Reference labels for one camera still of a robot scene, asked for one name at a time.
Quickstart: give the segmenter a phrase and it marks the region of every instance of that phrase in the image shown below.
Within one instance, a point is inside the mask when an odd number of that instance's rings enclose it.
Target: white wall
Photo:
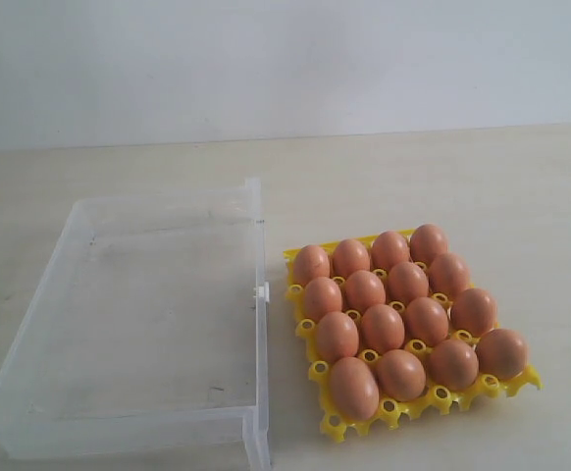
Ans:
[[[571,0],[0,0],[0,150],[571,122]]]

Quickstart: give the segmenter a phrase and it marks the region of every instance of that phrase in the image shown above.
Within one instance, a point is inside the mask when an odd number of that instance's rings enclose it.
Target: brown egg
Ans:
[[[358,270],[371,269],[371,257],[366,246],[354,238],[339,243],[333,253],[336,275],[347,279]]]
[[[386,302],[384,284],[377,275],[366,270],[359,270],[346,279],[344,295],[348,306],[360,314],[375,304]]]
[[[386,304],[369,307],[362,317],[360,327],[366,344],[379,354],[403,345],[403,320],[398,312]]]
[[[449,299],[471,285],[469,267],[462,257],[455,253],[442,253],[434,259],[427,272],[433,292],[442,292]]]
[[[449,250],[449,242],[444,231],[433,224],[424,224],[410,237],[410,254],[415,262],[423,262],[428,267],[437,255]]]
[[[434,381],[451,391],[468,388],[479,373],[475,351],[458,339],[444,340],[436,345],[430,353],[428,365]]]
[[[337,410],[346,419],[368,420],[377,412],[380,391],[371,369],[359,358],[348,356],[332,367],[329,391]]]
[[[446,311],[430,297],[418,297],[410,302],[403,320],[412,338],[422,340],[427,346],[437,345],[449,332]]]
[[[305,287],[313,279],[329,275],[329,255],[323,247],[306,245],[294,257],[292,277],[296,284]]]
[[[497,304],[485,289],[468,288],[458,294],[451,306],[451,325],[473,337],[481,337],[494,327]]]
[[[416,399],[425,389],[425,369],[419,359],[405,350],[385,353],[375,365],[380,387],[401,402]]]
[[[383,268],[389,272],[397,263],[410,260],[410,247],[403,235],[386,231],[379,234],[373,242],[371,257],[375,268]]]
[[[480,339],[475,349],[483,373],[509,380],[528,364],[528,345],[520,334],[509,329],[495,329]]]
[[[360,336],[353,319],[342,312],[325,314],[316,326],[316,350],[328,363],[355,356]]]
[[[406,306],[417,297],[427,296],[430,292],[427,275],[412,262],[394,265],[388,273],[387,285],[390,299],[401,301]]]
[[[303,292],[303,314],[318,322],[328,312],[342,310],[342,291],[331,278],[315,278]]]

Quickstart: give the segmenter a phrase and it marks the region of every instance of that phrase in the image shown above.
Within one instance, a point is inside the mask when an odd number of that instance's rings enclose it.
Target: yellow egg tray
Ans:
[[[409,237],[412,235],[414,230],[403,230],[398,232],[405,237]],[[377,235],[356,237],[357,240],[364,243],[364,245],[369,249],[376,238]],[[328,253],[332,254],[338,244],[339,242],[335,241],[321,243],[319,245],[327,250]],[[407,415],[410,420],[418,419],[426,408],[432,406],[436,408],[441,415],[446,415],[449,413],[453,402],[458,404],[458,408],[460,410],[467,410],[471,407],[473,399],[478,395],[497,397],[499,393],[505,392],[506,396],[512,397],[527,384],[534,385],[537,389],[541,389],[543,387],[541,377],[532,365],[528,365],[520,375],[508,381],[501,381],[493,375],[481,373],[472,386],[461,392],[452,392],[442,385],[435,384],[428,375],[427,391],[417,399],[409,402],[399,402],[380,392],[380,403],[373,417],[361,422],[353,422],[345,419],[337,411],[329,392],[329,373],[331,366],[326,361],[320,359],[316,350],[316,341],[314,336],[316,324],[311,319],[306,319],[303,314],[303,287],[292,283],[292,262],[299,250],[300,248],[295,248],[284,252],[289,283],[285,297],[294,304],[294,319],[297,323],[295,334],[297,337],[305,340],[307,360],[311,363],[307,372],[307,377],[309,380],[316,382],[319,387],[319,401],[324,412],[324,417],[320,425],[321,433],[329,436],[334,440],[334,442],[343,442],[346,430],[349,427],[355,429],[357,435],[366,436],[368,435],[371,424],[377,420],[384,421],[388,425],[389,429],[396,429],[399,426],[399,417],[401,414]],[[427,270],[427,267],[424,264],[420,262],[417,262],[417,264],[420,265],[421,268]],[[376,273],[383,281],[386,280],[387,273],[384,270],[374,270],[374,273]],[[344,279],[342,277],[334,277],[334,280],[339,285],[344,283]],[[451,301],[449,301],[442,293],[430,293],[430,296],[442,304],[442,306],[447,310],[452,304]],[[389,305],[396,309],[401,315],[405,310],[405,306],[399,301],[392,301]],[[355,324],[359,329],[361,314],[352,309],[346,311],[346,314],[355,321]],[[480,341],[479,339],[473,338],[471,334],[466,331],[452,330],[449,334],[452,338],[463,340],[471,345],[475,345]],[[416,355],[421,361],[425,361],[432,351],[430,347],[426,346],[420,340],[410,340],[405,345],[404,349]],[[357,356],[371,367],[374,367],[375,363],[379,359],[379,354],[375,350],[368,348],[361,348]]]

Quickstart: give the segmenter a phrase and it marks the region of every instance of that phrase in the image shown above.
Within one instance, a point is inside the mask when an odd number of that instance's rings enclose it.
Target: table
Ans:
[[[75,200],[247,176],[263,183],[275,470],[571,467],[571,125],[0,154],[0,365]],[[318,432],[316,387],[282,298],[282,251],[426,221],[496,296],[501,324],[525,335],[545,388],[333,445]],[[0,450],[0,470],[21,469],[115,467],[33,466]]]

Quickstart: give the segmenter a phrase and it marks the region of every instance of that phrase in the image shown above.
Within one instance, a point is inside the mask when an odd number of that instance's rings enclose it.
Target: transparent plastic box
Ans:
[[[268,293],[256,179],[77,202],[0,371],[0,445],[270,469]]]

